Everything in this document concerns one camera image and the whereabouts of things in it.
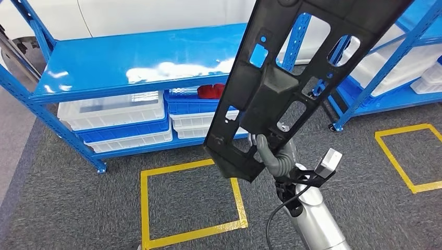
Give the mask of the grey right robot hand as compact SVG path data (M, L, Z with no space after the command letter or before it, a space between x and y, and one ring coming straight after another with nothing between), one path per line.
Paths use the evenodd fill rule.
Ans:
M269 148L267 137L263 134L248 134L251 146L256 146L257 152L273 177L289 177L289 172L297 162L297 151L294 139L291 138L277 153Z

